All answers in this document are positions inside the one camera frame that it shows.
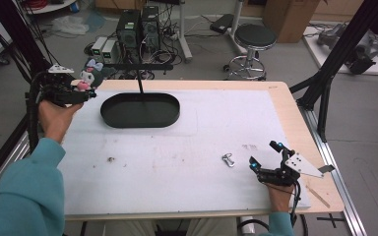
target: teal sleeve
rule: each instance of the teal sleeve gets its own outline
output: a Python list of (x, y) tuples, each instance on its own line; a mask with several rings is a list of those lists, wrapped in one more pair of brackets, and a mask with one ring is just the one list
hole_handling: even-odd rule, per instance
[(0, 180), (0, 235), (62, 235), (65, 150), (43, 138), (28, 158), (11, 164)]
[(269, 233), (260, 236), (292, 236), (293, 228), (287, 212), (273, 212), (269, 215)]

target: white plastic bag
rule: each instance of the white plastic bag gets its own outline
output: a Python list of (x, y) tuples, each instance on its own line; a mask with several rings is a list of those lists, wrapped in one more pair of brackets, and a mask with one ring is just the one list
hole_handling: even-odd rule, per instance
[(83, 18), (80, 17), (62, 17), (52, 21), (53, 31), (62, 31), (70, 34), (85, 34), (89, 30), (88, 25), (82, 24)]

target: person's right hand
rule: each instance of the person's right hand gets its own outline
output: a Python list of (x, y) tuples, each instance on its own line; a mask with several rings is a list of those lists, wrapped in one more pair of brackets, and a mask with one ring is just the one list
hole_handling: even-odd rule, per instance
[(38, 107), (38, 119), (44, 130), (44, 136), (61, 144), (63, 137), (72, 123), (73, 114), (82, 108), (82, 104), (60, 107), (44, 100)]
[(269, 197), (273, 212), (289, 212), (289, 201), (292, 196), (293, 185), (289, 187), (265, 184), (269, 190)]

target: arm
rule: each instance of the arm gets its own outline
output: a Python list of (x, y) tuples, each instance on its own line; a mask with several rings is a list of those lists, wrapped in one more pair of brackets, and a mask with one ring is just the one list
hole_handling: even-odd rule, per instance
[(56, 167), (65, 151), (59, 143), (80, 108), (61, 108), (48, 101), (40, 104), (46, 138), (30, 157), (11, 164), (0, 180), (0, 235), (63, 233), (63, 179)]
[(293, 228), (288, 213), (293, 186), (281, 187), (270, 184), (267, 186), (272, 204), (272, 213), (269, 215), (269, 233), (260, 234), (260, 236), (293, 235)]

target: plush toy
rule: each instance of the plush toy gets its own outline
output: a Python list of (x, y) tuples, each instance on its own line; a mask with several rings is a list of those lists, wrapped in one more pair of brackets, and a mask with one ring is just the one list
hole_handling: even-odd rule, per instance
[(76, 85), (76, 88), (79, 91), (97, 89), (97, 87), (102, 84), (103, 79), (113, 72), (115, 72), (113, 68), (103, 68), (102, 63), (97, 63), (95, 59), (92, 59), (82, 70), (81, 80)]

